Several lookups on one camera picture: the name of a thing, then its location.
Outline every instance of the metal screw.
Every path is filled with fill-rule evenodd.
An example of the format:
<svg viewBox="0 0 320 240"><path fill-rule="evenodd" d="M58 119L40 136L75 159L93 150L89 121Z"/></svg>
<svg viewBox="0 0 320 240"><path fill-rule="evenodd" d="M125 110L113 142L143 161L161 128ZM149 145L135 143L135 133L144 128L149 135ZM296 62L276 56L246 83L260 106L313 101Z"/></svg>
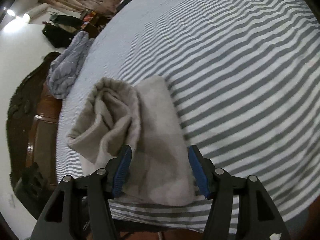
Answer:
<svg viewBox="0 0 320 240"><path fill-rule="evenodd" d="M258 178L256 176L250 175L249 180L251 180L252 182L256 182Z"/></svg>
<svg viewBox="0 0 320 240"><path fill-rule="evenodd" d="M98 175L103 175L106 173L106 170L104 168L98 169L97 170Z"/></svg>
<svg viewBox="0 0 320 240"><path fill-rule="evenodd" d="M64 182L68 182L68 181L70 181L70 180L72 180L73 179L73 177L71 176L71 175L67 175L67 176L64 176L63 177L63 181Z"/></svg>
<svg viewBox="0 0 320 240"><path fill-rule="evenodd" d="M221 174L224 173L224 171L223 171L223 169L221 169L221 168L217 168L217 169L215 170L215 173L221 175Z"/></svg>

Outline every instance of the striped bed sheet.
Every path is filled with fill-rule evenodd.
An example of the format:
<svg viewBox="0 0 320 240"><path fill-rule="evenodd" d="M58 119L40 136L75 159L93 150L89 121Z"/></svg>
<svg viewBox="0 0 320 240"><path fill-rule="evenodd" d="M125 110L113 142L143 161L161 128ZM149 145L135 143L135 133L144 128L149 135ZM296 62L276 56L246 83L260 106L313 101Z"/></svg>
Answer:
<svg viewBox="0 0 320 240"><path fill-rule="evenodd" d="M165 78L181 129L216 167L255 174L285 221L320 194L320 26L304 0L133 0L96 38L63 101L58 180L82 175L65 142L93 84ZM110 201L114 218L203 231L211 202ZM238 198L230 232L236 231Z"/></svg>

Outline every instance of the gray blanket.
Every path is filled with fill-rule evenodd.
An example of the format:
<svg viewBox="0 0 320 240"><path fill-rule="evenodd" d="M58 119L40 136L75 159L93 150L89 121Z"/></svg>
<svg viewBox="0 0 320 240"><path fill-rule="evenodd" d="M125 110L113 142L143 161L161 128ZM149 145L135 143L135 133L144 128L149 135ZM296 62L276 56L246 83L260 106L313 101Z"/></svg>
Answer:
<svg viewBox="0 0 320 240"><path fill-rule="evenodd" d="M84 175L105 167L123 144L132 148L121 201L182 206L195 199L179 120L165 81L153 76L132 87L102 78L67 135L80 153Z"/></svg>
<svg viewBox="0 0 320 240"><path fill-rule="evenodd" d="M54 60L47 76L47 85L57 99L65 99L81 71L94 39L79 32L65 51Z"/></svg>

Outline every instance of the brown wooden furniture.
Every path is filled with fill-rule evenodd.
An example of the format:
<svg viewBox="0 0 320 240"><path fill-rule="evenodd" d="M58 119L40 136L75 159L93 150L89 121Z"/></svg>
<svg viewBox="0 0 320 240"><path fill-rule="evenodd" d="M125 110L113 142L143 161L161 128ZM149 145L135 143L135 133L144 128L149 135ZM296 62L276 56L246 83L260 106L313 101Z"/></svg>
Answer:
<svg viewBox="0 0 320 240"><path fill-rule="evenodd" d="M29 131L26 167L36 162L42 176L47 179L50 189L57 186L55 157L61 106L62 100L55 99L44 84L36 115Z"/></svg>

